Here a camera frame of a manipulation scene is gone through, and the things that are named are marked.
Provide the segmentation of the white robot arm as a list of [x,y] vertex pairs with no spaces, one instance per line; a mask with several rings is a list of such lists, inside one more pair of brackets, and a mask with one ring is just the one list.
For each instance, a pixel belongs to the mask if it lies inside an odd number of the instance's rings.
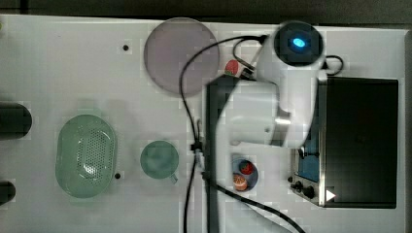
[[321,33],[288,21],[267,36],[250,81],[222,75],[204,89],[206,219],[223,233],[223,203],[233,195],[233,142],[300,148],[310,131],[325,64]]

